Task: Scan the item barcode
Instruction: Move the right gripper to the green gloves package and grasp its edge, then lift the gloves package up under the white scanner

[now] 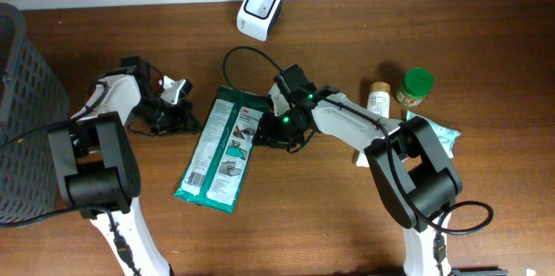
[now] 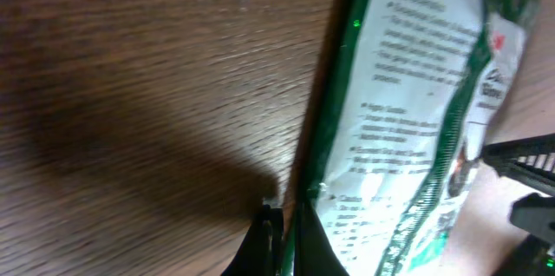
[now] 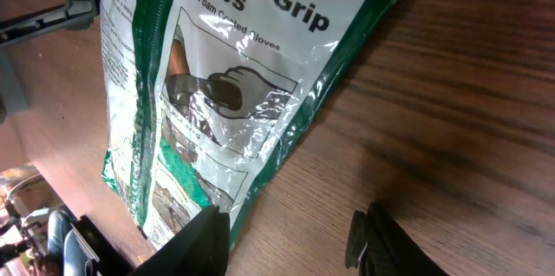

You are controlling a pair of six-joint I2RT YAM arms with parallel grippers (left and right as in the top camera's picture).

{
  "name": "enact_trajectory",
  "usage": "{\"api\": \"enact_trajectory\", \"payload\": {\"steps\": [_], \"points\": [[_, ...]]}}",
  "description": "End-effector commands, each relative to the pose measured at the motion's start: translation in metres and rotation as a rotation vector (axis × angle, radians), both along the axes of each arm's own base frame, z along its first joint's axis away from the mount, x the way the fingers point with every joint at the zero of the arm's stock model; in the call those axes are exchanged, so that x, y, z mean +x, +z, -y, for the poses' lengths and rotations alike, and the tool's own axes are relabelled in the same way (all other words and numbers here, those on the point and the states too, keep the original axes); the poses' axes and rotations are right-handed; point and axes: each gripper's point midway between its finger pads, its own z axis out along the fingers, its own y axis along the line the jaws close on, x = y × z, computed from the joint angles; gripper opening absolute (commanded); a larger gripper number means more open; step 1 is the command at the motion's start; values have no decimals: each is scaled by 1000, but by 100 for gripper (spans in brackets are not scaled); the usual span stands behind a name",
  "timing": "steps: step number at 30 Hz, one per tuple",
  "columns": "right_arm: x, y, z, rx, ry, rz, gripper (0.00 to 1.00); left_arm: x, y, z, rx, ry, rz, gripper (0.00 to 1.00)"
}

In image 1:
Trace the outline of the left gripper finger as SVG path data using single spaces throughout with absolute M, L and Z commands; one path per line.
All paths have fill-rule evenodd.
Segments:
M 184 126 L 187 134 L 197 134 L 202 131 L 201 123 L 193 114 L 185 115 Z
M 190 129 L 184 125 L 172 126 L 172 127 L 161 127 L 154 125 L 150 128 L 150 133 L 154 136 L 167 136 L 167 135 L 182 135 L 189 134 Z

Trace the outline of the green white wipes package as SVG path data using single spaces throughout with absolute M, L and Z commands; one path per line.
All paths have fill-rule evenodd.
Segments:
M 174 193 L 180 200 L 232 213 L 255 135 L 269 103 L 260 95 L 219 87 L 193 157 Z

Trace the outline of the white tube gold cap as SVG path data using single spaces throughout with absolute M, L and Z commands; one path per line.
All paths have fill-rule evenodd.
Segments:
M 390 85 L 386 82 L 373 82 L 370 85 L 367 110 L 381 117 L 389 118 Z

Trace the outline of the green lid jar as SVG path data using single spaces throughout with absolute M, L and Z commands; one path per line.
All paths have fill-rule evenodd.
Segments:
M 395 93 L 396 100 L 403 106 L 418 106 L 434 86 L 434 77 L 424 68 L 412 68 L 402 78 Z

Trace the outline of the teal tissue pack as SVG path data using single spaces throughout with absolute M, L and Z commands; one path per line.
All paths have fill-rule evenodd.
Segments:
M 406 120 L 411 120 L 415 117 L 420 117 L 420 115 L 408 111 L 407 115 L 406 115 Z M 422 119 L 424 119 L 427 123 L 430 124 L 432 130 L 434 131 L 434 133 L 436 134 L 436 136 L 438 137 L 441 145 L 443 146 L 445 152 L 447 153 L 447 156 L 450 159 L 454 158 L 454 154 L 453 154 L 453 147 L 454 147 L 454 143 L 456 141 L 456 139 L 461 135 L 461 132 L 452 129 L 452 128 L 447 128 L 444 126 L 441 126 L 440 124 L 433 122 L 431 120 L 429 120 L 428 118 L 421 116 Z

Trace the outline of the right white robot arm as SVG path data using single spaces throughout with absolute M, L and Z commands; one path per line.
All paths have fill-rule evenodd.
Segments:
M 331 86 L 317 88 L 294 65 L 274 78 L 271 111 L 258 142 L 290 153 L 307 132 L 336 137 L 365 154 L 378 194 L 402 227 L 407 275 L 449 275 L 447 227 L 462 180 L 432 127 L 421 118 L 389 119 L 353 103 Z

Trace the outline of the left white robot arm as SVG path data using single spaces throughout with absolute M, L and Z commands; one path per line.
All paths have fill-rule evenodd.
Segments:
M 138 56 L 98 76 L 86 104 L 48 131 L 57 184 L 67 207 L 103 235 L 126 275 L 173 274 L 154 244 L 140 209 L 140 168 L 127 137 L 144 121 L 145 136 L 197 134 L 200 123 L 186 99 L 193 85 L 160 75 Z

